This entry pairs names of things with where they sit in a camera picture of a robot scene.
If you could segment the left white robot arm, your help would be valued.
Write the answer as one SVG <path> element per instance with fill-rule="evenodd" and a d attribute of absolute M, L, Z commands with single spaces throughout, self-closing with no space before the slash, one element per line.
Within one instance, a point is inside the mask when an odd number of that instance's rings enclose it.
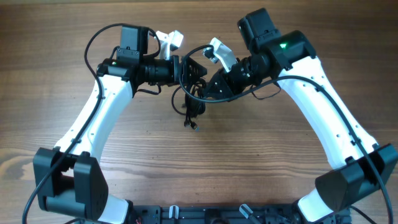
<path fill-rule="evenodd" d="M 72 222 L 140 223 L 130 200 L 117 198 L 100 167 L 109 134 L 142 84 L 157 87 L 191 84 L 206 70 L 174 54 L 183 41 L 171 33 L 121 24 L 121 40 L 111 55 L 91 70 L 95 85 L 68 132 L 52 149 L 40 148 L 33 159 L 35 190 L 41 210 L 71 217 Z"/>

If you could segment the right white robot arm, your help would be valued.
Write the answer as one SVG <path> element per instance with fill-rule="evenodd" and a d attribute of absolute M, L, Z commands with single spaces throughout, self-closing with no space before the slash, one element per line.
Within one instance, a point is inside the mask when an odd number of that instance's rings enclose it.
<path fill-rule="evenodd" d="M 204 96 L 231 101 L 249 86 L 274 82 L 294 100 L 331 166 L 298 201 L 302 220 L 320 221 L 375 191 L 385 192 L 397 164 L 397 151 L 390 144 L 380 146 L 358 124 L 327 79 L 305 35 L 298 30 L 281 34 L 265 9 L 247 14 L 238 27 L 250 56 L 237 59 L 220 40 L 212 39 L 203 54 L 220 62 L 222 68 Z"/>

